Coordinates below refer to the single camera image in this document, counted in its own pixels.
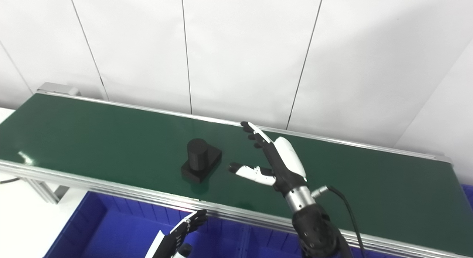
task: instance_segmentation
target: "green conveyor belt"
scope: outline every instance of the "green conveyor belt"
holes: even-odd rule
[[[276,133],[268,133],[275,139]],[[285,136],[304,164],[309,187],[345,193],[362,233],[473,256],[473,212],[446,162]],[[186,144],[203,138],[223,151],[203,184],[181,177]],[[272,187],[227,171],[230,162],[268,167],[240,127],[35,94],[0,125],[0,159],[291,217]],[[338,197],[318,202],[352,230]]]

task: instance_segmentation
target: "white floor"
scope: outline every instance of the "white floor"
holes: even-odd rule
[[[0,108],[0,123],[11,113]],[[0,172],[0,180],[12,178]],[[69,189],[59,204],[50,204],[22,180],[0,184],[0,257],[42,258],[85,193]]]

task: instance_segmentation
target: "wall panel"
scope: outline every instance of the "wall panel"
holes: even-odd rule
[[[324,0],[289,130],[393,146],[473,37],[473,0]]]
[[[395,147],[445,154],[460,181],[473,184],[473,41]]]
[[[286,126],[320,0],[184,0],[195,114]]]
[[[0,44],[0,108],[16,109],[30,96],[30,90]]]
[[[0,0],[0,39],[31,90],[49,81],[105,97],[71,0]]]
[[[112,101],[190,112],[181,0],[73,0]]]

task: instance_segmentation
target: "robotic hand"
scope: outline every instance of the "robotic hand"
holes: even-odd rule
[[[185,243],[186,236],[196,231],[207,220],[207,211],[194,211],[184,217],[167,235],[159,231],[145,258],[184,258],[191,253],[192,246]]]
[[[255,147],[262,148],[271,169],[231,163],[228,170],[281,192],[293,212],[292,226],[299,236],[303,257],[329,257],[340,252],[352,258],[340,231],[331,224],[324,209],[316,204],[307,187],[306,172],[291,143],[283,137],[272,141],[252,123],[243,121],[243,130]]]

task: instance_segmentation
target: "blue plastic bin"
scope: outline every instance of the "blue plastic bin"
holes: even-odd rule
[[[463,186],[473,206],[473,187]],[[188,213],[88,192],[45,258],[144,258],[159,230],[167,234]],[[297,236],[210,217],[186,237],[189,258],[300,258]],[[360,250],[352,248],[355,258]],[[366,251],[369,258],[393,258]]]

